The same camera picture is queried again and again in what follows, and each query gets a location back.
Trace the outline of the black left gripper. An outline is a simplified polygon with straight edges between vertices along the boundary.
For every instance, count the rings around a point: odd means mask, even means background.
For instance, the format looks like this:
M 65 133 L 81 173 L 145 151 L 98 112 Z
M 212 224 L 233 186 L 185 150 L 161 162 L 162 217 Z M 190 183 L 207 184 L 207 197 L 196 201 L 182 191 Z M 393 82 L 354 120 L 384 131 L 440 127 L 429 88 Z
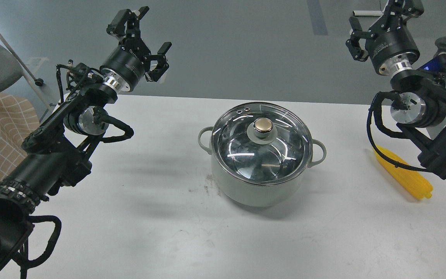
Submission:
M 169 69 L 166 54 L 172 42 L 164 42 L 153 55 L 141 38 L 140 21 L 149 10 L 148 6 L 120 10 L 106 28 L 106 33 L 120 42 L 99 70 L 118 83 L 114 85 L 117 92 L 132 92 L 142 78 L 158 82 Z M 156 62 L 154 68 L 151 67 L 153 61 Z

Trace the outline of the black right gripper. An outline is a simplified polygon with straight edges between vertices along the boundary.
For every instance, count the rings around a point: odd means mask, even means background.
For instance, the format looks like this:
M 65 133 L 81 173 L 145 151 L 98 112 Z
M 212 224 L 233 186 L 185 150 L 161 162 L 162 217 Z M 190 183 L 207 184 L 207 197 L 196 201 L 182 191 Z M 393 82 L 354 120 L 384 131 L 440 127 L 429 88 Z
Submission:
M 387 60 L 406 55 L 413 64 L 420 58 L 419 49 L 407 28 L 407 21 L 424 12 L 421 0 L 388 0 L 383 9 L 382 23 L 374 21 L 366 31 L 357 17 L 350 16 L 352 30 L 345 45 L 355 61 L 366 62 L 371 59 L 376 74 L 388 75 Z M 366 50 L 360 45 L 361 39 L 366 41 Z

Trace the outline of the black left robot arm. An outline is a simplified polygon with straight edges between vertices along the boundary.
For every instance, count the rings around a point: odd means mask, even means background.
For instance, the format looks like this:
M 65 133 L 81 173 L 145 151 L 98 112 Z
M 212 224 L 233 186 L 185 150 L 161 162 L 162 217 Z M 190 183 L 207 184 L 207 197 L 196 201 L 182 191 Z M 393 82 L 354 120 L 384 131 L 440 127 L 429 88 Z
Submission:
M 0 271 L 14 261 L 20 277 L 53 253 L 62 229 L 54 215 L 34 215 L 36 207 L 64 186 L 75 186 L 91 173 L 89 161 L 99 143 L 133 137 L 133 129 L 105 110 L 122 91 L 131 92 L 142 78 L 157 82 L 168 70 L 165 42 L 153 53 L 141 38 L 140 21 L 149 7 L 120 10 L 106 33 L 118 46 L 99 69 L 69 60 L 56 66 L 60 102 L 57 109 L 25 138 L 27 153 L 0 182 Z

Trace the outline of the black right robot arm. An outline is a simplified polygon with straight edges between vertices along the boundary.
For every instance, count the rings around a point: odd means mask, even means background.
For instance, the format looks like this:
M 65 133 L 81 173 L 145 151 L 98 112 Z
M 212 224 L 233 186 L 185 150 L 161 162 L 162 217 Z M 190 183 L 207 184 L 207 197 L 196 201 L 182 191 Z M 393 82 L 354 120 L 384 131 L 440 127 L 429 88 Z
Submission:
M 376 74 L 390 78 L 391 91 L 375 94 L 366 122 L 367 137 L 385 168 L 406 189 L 420 185 L 410 174 L 428 172 L 446 180 L 446 37 L 436 40 L 432 60 L 415 69 L 420 52 L 407 21 L 424 12 L 420 0 L 388 0 L 377 20 L 363 30 L 356 16 L 349 18 L 346 46 L 352 58 L 370 60 Z M 409 140 L 420 150 L 419 167 L 390 157 L 373 140 L 371 124 L 390 138 Z

